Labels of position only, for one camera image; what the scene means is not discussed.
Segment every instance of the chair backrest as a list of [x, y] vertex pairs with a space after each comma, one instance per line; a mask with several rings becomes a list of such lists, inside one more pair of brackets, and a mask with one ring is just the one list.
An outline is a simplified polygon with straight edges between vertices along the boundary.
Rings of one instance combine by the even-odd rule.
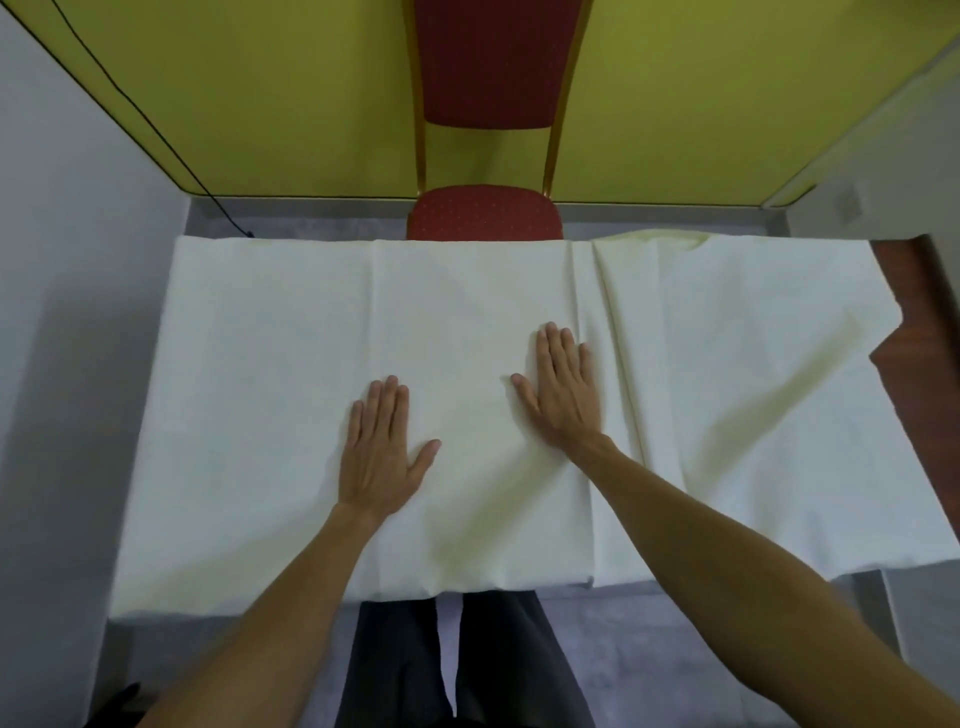
[[[470, 129], [552, 127], [550, 149], [559, 148], [590, 5], [591, 0], [403, 0], [419, 192], [427, 121]], [[552, 169], [549, 177], [552, 182]], [[546, 178], [544, 188], [548, 195]]]

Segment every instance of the cable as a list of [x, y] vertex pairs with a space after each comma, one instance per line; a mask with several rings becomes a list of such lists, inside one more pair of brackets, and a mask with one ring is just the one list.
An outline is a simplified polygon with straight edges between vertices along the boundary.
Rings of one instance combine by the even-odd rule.
[[100, 59], [98, 59], [96, 56], [93, 55], [93, 51], [90, 50], [90, 47], [86, 43], [84, 43], [84, 39], [81, 38], [80, 34], [78, 34], [77, 31], [74, 29], [73, 24], [70, 22], [69, 18], [66, 16], [66, 13], [63, 12], [63, 8], [60, 7], [60, 4], [57, 2], [57, 0], [50, 0], [50, 1], [54, 4], [54, 7], [57, 9], [57, 12], [60, 14], [60, 17], [63, 18], [63, 22], [66, 23], [66, 27], [70, 29], [70, 33], [72, 33], [73, 37], [76, 38], [77, 41], [84, 47], [86, 54], [90, 56], [93, 59], [93, 62], [100, 67], [100, 70], [104, 72], [104, 76], [106, 76], [107, 80], [111, 84], [113, 84], [113, 87], [117, 89], [117, 92], [121, 96], [123, 96], [125, 99], [127, 99], [128, 102], [130, 102], [130, 105], [134, 109], [136, 109], [136, 112], [143, 117], [143, 120], [147, 122], [150, 128], [154, 130], [156, 135], [160, 137], [160, 141], [162, 141], [167, 146], [167, 149], [169, 149], [170, 152], [173, 154], [173, 156], [177, 158], [177, 161], [183, 165], [183, 168], [187, 172], [190, 173], [190, 177], [196, 180], [197, 184], [203, 188], [204, 192], [206, 193], [206, 196], [209, 197], [213, 201], [213, 204], [216, 205], [220, 209], [220, 211], [224, 213], [224, 217], [226, 217], [230, 221], [230, 224], [233, 225], [235, 228], [237, 228], [239, 231], [241, 231], [245, 236], [254, 237], [252, 232], [245, 231], [243, 228], [237, 225], [236, 221], [232, 217], [230, 217], [230, 213], [227, 212], [224, 206], [220, 204], [220, 201], [216, 197], [214, 197], [213, 193], [210, 192], [210, 190], [207, 189], [206, 185], [200, 181], [200, 178], [197, 177], [197, 173], [194, 172], [192, 169], [190, 169], [190, 165], [183, 160], [183, 157], [181, 157], [177, 153], [177, 150], [173, 148], [173, 145], [169, 141], [167, 141], [167, 137], [164, 136], [162, 133], [160, 133], [160, 129], [158, 129], [154, 124], [154, 122], [150, 120], [150, 117], [148, 117], [147, 114], [143, 112], [143, 109], [141, 109], [136, 104], [136, 102], [129, 95], [127, 95], [127, 92], [124, 91], [124, 89], [121, 88], [120, 85], [113, 80], [113, 77], [110, 76], [109, 72], [104, 68], [104, 65], [100, 63]]

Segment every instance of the hand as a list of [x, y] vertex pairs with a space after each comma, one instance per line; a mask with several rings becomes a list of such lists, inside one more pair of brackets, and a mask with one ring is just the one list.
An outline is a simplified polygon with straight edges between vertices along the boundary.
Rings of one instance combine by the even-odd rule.
[[600, 397], [593, 383], [593, 358], [586, 344], [579, 351], [569, 328], [552, 321], [537, 332], [540, 394], [523, 375], [510, 381], [537, 431], [549, 445], [567, 451], [600, 432]]
[[367, 403], [358, 400], [350, 411], [347, 444], [340, 460], [340, 499], [375, 527], [400, 510], [423, 482], [440, 449], [440, 440], [423, 446], [407, 467], [407, 418], [410, 390], [372, 382]]

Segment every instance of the dark trousers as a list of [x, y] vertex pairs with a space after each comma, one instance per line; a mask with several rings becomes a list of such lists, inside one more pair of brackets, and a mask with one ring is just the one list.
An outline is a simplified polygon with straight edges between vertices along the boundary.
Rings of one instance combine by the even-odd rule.
[[[593, 728], [533, 592], [464, 595], [456, 696], [458, 721]], [[433, 728], [452, 716], [434, 600], [364, 602], [336, 728]]]

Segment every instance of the red chair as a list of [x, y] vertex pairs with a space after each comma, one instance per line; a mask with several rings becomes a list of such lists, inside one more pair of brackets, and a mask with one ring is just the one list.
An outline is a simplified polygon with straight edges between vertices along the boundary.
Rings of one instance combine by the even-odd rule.
[[[417, 203], [410, 240], [557, 240], [550, 202], [570, 82], [592, 0], [403, 0], [414, 89]], [[426, 122], [550, 128], [542, 194], [493, 184], [426, 188]]]

